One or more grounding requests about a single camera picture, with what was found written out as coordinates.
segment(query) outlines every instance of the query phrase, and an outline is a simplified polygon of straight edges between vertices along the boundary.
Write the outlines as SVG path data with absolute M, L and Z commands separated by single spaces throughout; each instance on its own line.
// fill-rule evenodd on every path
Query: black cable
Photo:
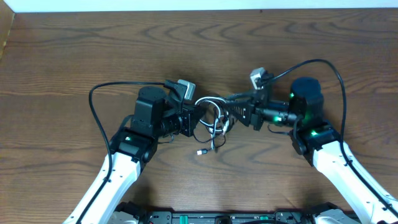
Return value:
M 294 121 L 294 124 L 293 124 L 293 137 L 294 137 L 295 139 L 297 139 L 297 124 L 299 123 L 299 121 L 300 121 L 301 119 L 303 119 L 303 116 L 302 116 L 302 115 L 299 115 L 299 116 L 296 118 L 296 120 Z
M 341 78 L 340 73 L 338 72 L 338 70 L 336 69 L 336 67 L 329 61 L 324 60 L 324 59 L 312 59 L 312 60 L 307 60 L 305 62 L 302 62 L 298 65 L 293 66 L 292 68 L 284 71 L 283 73 L 281 73 L 280 75 L 278 75 L 275 78 L 271 78 L 270 80 L 272 82 L 276 81 L 278 78 L 283 77 L 284 75 L 288 74 L 289 72 L 295 70 L 296 68 L 301 67 L 302 65 L 306 65 L 308 63 L 313 63 L 313 62 L 322 62 L 325 63 L 327 65 L 329 65 L 329 67 L 334 71 L 335 75 L 337 76 L 338 81 L 340 82 L 340 86 L 341 86 L 341 94 L 343 95 L 343 118 L 341 119 L 341 131 L 340 131 L 340 150 L 341 150 L 341 154 L 344 157 L 344 160 L 346 161 L 346 166 L 348 165 L 351 170 L 355 173 L 355 175 L 358 177 L 359 180 L 361 180 L 361 182 L 372 192 L 372 194 L 374 194 L 374 196 L 376 196 L 376 198 L 385 206 L 385 209 L 388 209 L 392 214 L 394 214 L 397 218 L 398 218 L 398 212 L 396 210 L 393 209 L 393 207 L 391 206 L 391 204 L 388 204 L 384 198 L 382 198 L 377 191 L 365 180 L 364 177 L 362 177 L 362 175 L 355 169 L 354 165 L 353 165 L 353 161 L 348 159 L 348 156 L 344 150 L 344 130 L 345 130 L 345 123 L 346 123 L 346 113 L 347 113 L 347 99 L 346 99 L 346 90 L 344 87 L 344 82 L 343 79 Z
M 123 130 L 123 128 L 125 127 L 125 125 L 127 124 L 127 122 L 128 122 L 130 119 L 132 119 L 133 117 L 134 117 L 133 114 L 127 115 L 127 116 L 123 119 L 122 123 L 121 123 L 120 126 L 119 126 L 118 131 L 116 131 L 116 134 L 114 134 L 113 137 L 117 136 L 117 135 Z
M 200 142 L 200 143 L 208 143 L 208 142 L 210 142 L 211 140 L 213 140 L 213 138 L 210 138 L 210 139 L 207 139 L 206 141 L 201 141 L 201 140 L 199 140 L 197 137 L 196 137 L 196 135 L 195 135 L 195 133 L 193 133 L 193 137 L 195 138 L 195 140 L 197 141 L 197 142 Z
M 274 134 L 289 135 L 289 132 L 286 132 L 286 131 L 273 131 L 273 130 L 271 130 L 271 128 L 269 128 L 270 125 L 271 124 L 268 124 L 268 126 L 267 126 L 269 132 L 274 133 Z
M 240 98 L 249 98 L 249 97 L 252 97 L 256 91 L 257 90 L 249 90 L 244 93 L 235 93 L 235 94 L 227 96 L 226 99 L 227 100 L 237 100 Z
M 263 223 L 287 224 L 286 222 L 277 221 L 277 220 L 256 220 L 256 221 L 250 221 L 250 222 L 245 222 L 245 223 L 241 223 L 241 224 L 263 224 Z
M 108 152 L 109 168 L 108 168 L 108 173 L 106 174 L 106 177 L 104 178 L 104 181 L 102 182 L 102 184 L 100 185 L 98 190 L 95 192 L 95 194 L 93 195 L 91 200 L 88 202 L 88 204 L 86 205 L 85 209 L 80 214 L 79 219 L 76 221 L 77 224 L 81 223 L 81 220 L 86 215 L 86 212 L 90 208 L 91 204 L 95 201 L 97 196 L 100 194 L 101 190 L 104 188 L 105 184 L 109 181 L 109 178 L 111 177 L 111 173 L 112 173 L 112 167 L 113 167 L 113 165 L 112 165 L 112 155 L 111 155 L 111 150 L 109 149 L 108 137 L 106 137 L 105 130 L 102 127 L 102 124 L 100 122 L 100 119 L 97 116 L 97 113 L 95 112 L 94 104 L 93 104 L 93 92 L 94 92 L 94 90 L 96 90 L 99 87 L 108 86 L 108 85 L 164 85 L 164 83 L 161 83 L 161 82 L 109 82 L 109 83 L 102 83 L 102 84 L 96 85 L 90 90 L 90 92 L 88 94 L 88 104 L 90 105 L 91 113 L 93 114 L 95 122 L 97 123 L 97 125 L 99 127 L 99 131 L 101 131 L 102 137 L 104 138 L 104 141 L 105 141 L 106 150 Z
M 174 135 L 170 134 L 171 140 L 168 142 L 158 142 L 158 144 L 166 144 L 166 143 L 173 143 L 174 142 Z
M 225 137 L 225 134 L 223 135 L 223 137 L 224 137 L 224 142 L 223 142 L 221 145 L 219 145 L 219 146 L 216 146 L 216 149 L 218 149 L 218 148 L 220 148 L 221 146 L 224 146 L 224 145 L 225 145 L 225 143 L 226 143 L 226 137 Z

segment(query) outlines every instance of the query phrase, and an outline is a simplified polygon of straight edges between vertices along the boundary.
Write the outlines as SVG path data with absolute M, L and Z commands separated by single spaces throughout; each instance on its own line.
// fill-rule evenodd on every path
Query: tangled cables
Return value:
M 229 117 L 228 111 L 226 111 L 223 107 L 223 105 L 226 103 L 225 98 L 206 96 L 197 100 L 195 102 L 195 105 L 199 106 L 205 103 L 208 104 L 209 108 L 210 106 L 213 106 L 213 111 L 214 111 L 212 124 L 206 122 L 204 119 L 200 120 L 200 123 L 203 124 L 206 130 L 210 133 L 210 138 L 206 141 L 201 141 L 195 136 L 195 133 L 193 134 L 193 137 L 195 138 L 195 140 L 197 140 L 200 143 L 211 142 L 210 150 L 215 150 L 225 144 L 226 142 L 225 134 L 231 130 L 235 122 L 233 119 Z M 215 139 L 219 136 L 222 136 L 224 138 L 224 142 L 221 145 L 216 146 Z M 208 151 L 209 150 L 207 149 L 202 149 L 201 154 L 206 154 Z

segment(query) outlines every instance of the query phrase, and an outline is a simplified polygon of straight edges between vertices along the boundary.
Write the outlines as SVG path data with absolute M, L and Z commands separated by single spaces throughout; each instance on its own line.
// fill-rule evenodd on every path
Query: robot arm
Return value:
M 362 177 L 372 185 L 385 201 L 392 207 L 398 208 L 397 200 L 384 190 L 356 160 L 346 143 L 344 143 L 344 150 Z M 314 151 L 313 165 L 338 189 L 361 220 L 361 223 L 378 223 L 382 220 L 387 223 L 398 221 L 398 218 L 385 208 L 379 199 L 358 179 L 351 168 L 346 165 L 338 141 L 325 144 L 319 151 Z
M 81 223 L 106 223 L 126 193 L 127 189 L 138 179 L 141 173 L 140 162 L 133 162 L 132 157 L 121 152 L 112 155 L 113 171 L 108 183 L 96 197 L 89 207 Z M 88 202 L 93 198 L 95 192 L 103 183 L 103 179 L 108 172 L 108 155 L 105 157 L 104 164 L 99 171 L 97 178 L 94 180 L 84 197 L 80 200 L 75 210 L 64 221 L 67 223 L 76 223 Z

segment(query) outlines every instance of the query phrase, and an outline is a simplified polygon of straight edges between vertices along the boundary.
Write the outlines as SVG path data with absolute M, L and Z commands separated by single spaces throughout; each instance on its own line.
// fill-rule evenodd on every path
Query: wood grain surface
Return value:
M 0 61 L 0 222 L 60 223 L 86 192 L 106 149 L 88 106 L 98 83 L 183 78 L 197 94 L 251 88 L 252 69 L 278 74 L 311 58 L 339 69 L 348 94 L 346 142 L 398 196 L 398 9 L 17 14 Z M 324 65 L 283 78 L 319 79 L 340 128 L 341 93 Z M 111 137 L 140 86 L 98 90 Z M 207 138 L 203 128 L 198 135 Z M 178 136 L 163 144 L 123 200 L 196 211 L 271 211 L 333 202 L 351 210 L 287 136 L 238 124 L 218 154 Z

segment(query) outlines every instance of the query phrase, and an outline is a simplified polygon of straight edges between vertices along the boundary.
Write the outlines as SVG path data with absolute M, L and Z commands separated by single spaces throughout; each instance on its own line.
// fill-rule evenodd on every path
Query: white cable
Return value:
M 205 97 L 202 97 L 202 98 L 200 98 L 199 100 L 197 100 L 195 102 L 195 105 L 200 105 L 201 103 L 204 103 L 204 102 L 211 103 L 218 110 L 218 115 L 215 118 L 215 123 L 208 124 L 202 119 L 199 120 L 199 122 L 201 122 L 201 124 L 204 124 L 205 126 L 207 126 L 207 128 L 208 128 L 208 130 L 210 132 L 210 138 L 212 138 L 212 140 L 211 140 L 211 149 L 216 149 L 216 146 L 213 143 L 214 139 L 216 137 L 216 132 L 222 132 L 221 134 L 224 135 L 226 133 L 226 131 L 228 130 L 228 127 L 229 127 L 229 113 L 227 111 L 225 111 L 225 114 L 221 115 L 221 109 L 214 101 L 220 101 L 221 104 L 226 103 L 226 100 L 224 98 L 214 97 L 214 96 L 205 96 Z M 221 121 L 221 118 L 225 117 L 225 116 L 228 118 L 227 121 L 225 122 L 225 124 L 223 124 L 223 126 L 220 129 L 215 128 L 215 130 L 214 130 L 214 128 L 212 128 L 212 127 L 214 127 L 214 126 L 217 127 L 217 124 Z
M 200 98 L 199 100 L 197 100 L 197 101 L 195 102 L 195 105 L 199 104 L 199 102 L 201 102 L 202 100 L 220 100 L 220 101 L 222 101 L 223 103 L 226 103 L 226 100 L 225 100 L 224 98 L 222 98 L 222 97 L 205 96 L 205 97 L 202 97 L 202 98 Z

